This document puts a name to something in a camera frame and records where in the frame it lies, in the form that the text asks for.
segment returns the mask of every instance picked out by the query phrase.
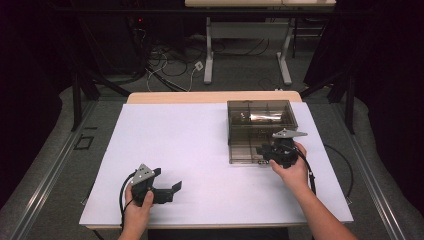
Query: power outlet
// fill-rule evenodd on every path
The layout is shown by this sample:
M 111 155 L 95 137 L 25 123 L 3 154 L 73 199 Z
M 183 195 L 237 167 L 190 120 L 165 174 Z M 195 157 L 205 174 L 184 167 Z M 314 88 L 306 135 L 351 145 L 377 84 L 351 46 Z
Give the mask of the power outlet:
M 197 71 L 200 71 L 203 69 L 203 64 L 201 61 L 198 61 L 196 64 L 194 64 L 194 66 L 196 67 Z

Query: forearm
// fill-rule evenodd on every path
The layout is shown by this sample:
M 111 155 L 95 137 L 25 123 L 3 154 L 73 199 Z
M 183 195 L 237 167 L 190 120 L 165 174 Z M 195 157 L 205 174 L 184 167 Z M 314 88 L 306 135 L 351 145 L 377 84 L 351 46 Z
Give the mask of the forearm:
M 315 239 L 356 239 L 309 188 L 300 189 L 294 194 Z

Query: table leg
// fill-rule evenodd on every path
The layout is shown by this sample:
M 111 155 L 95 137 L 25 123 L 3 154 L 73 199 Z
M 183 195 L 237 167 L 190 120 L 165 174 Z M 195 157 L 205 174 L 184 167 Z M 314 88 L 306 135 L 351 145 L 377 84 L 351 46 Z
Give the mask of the table leg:
M 212 65 L 213 65 L 213 52 L 212 52 L 212 36 L 211 36 L 211 19 L 206 18 L 206 64 L 205 64 L 205 77 L 204 83 L 212 83 Z
M 278 60 L 278 64 L 280 65 L 280 71 L 283 77 L 283 82 L 284 82 L 284 85 L 287 85 L 287 86 L 292 84 L 289 69 L 287 68 L 287 63 L 286 63 L 287 51 L 289 48 L 292 33 L 293 33 L 293 27 L 291 26 L 291 19 L 290 19 L 287 25 L 286 38 L 284 40 L 283 47 L 281 49 L 281 52 L 277 53 L 277 60 Z

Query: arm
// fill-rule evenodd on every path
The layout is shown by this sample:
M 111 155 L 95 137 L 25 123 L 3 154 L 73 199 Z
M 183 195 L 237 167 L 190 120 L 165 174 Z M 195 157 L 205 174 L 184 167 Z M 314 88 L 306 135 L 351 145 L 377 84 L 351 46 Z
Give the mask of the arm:
M 299 143 L 296 143 L 296 146 L 306 156 L 305 148 Z M 308 186 L 308 170 L 302 158 L 299 157 L 296 164 L 287 169 L 274 160 L 271 160 L 270 164 L 272 170 L 293 192 L 315 239 L 356 239 L 311 191 Z
M 138 207 L 132 201 L 131 184 L 125 189 L 125 209 L 124 231 L 119 240 L 139 240 L 147 227 L 150 216 L 150 208 L 153 207 L 153 192 L 148 191 L 144 198 L 143 205 Z

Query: gray floor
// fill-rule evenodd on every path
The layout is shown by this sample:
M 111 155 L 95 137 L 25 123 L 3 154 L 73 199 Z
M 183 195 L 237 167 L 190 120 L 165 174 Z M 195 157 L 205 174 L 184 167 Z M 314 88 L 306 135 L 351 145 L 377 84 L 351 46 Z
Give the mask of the gray floor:
M 288 57 L 288 67 L 293 80 L 289 87 L 282 85 L 278 72 L 275 52 L 279 51 L 281 46 L 276 41 L 271 41 L 267 50 L 258 56 L 219 55 L 223 52 L 246 53 L 260 41 L 215 42 L 217 54 L 213 83 L 204 85 L 202 71 L 196 72 L 192 91 L 273 91 L 278 87 L 284 90 L 303 90 L 305 86 L 302 80 L 317 39 L 299 39 L 296 58 Z M 253 53 L 265 49 L 266 42 L 262 42 Z M 204 49 L 204 44 L 198 41 L 187 48 L 185 60 L 191 62 L 187 71 L 184 71 L 185 65 L 181 62 L 169 61 L 164 69 L 168 75 L 183 74 L 166 78 L 188 88 L 194 63 L 198 60 L 204 63 L 205 55 L 199 51 L 202 48 Z M 176 56 L 177 53 L 166 55 L 171 60 L 172 55 Z M 115 76 L 113 79 L 116 81 L 123 78 Z M 148 91 L 146 79 L 147 76 L 144 76 L 122 87 L 130 91 Z M 168 91 L 154 77 L 149 82 L 152 91 Z M 95 180 L 120 109 L 126 100 L 110 89 L 102 86 L 99 86 L 99 89 L 102 92 L 100 101 L 84 102 L 85 121 L 75 133 L 70 132 L 73 114 L 71 89 L 61 94 L 63 109 L 55 129 L 16 191 L 1 209 L 0 239 L 97 239 L 93 232 L 78 225 L 83 210 L 80 202 Z M 328 89 L 322 89 L 304 101 L 309 105 L 323 142 L 343 153 L 354 169 L 354 185 L 350 196 L 352 204 L 349 207 L 355 221 L 347 226 L 360 239 L 421 239 L 424 236 L 423 217 L 403 198 L 381 163 L 375 150 L 366 106 L 356 100 L 356 134 L 352 136 L 347 133 L 341 121 L 340 109 L 343 103 L 328 104 L 325 98 L 327 92 Z M 88 150 L 73 150 L 75 140 L 81 134 L 94 137 L 93 143 Z M 342 189 L 346 191 L 351 181 L 349 169 L 341 156 L 331 149 L 327 152 Z M 55 177 L 47 180 L 46 176 L 50 175 Z M 35 193 L 42 193 L 42 196 L 31 199 Z M 32 202 L 36 202 L 38 207 L 29 204 Z M 292 227 L 289 231 L 291 239 L 311 239 L 307 227 Z M 104 230 L 100 231 L 100 234 L 105 239 L 116 239 L 119 236 L 118 231 Z

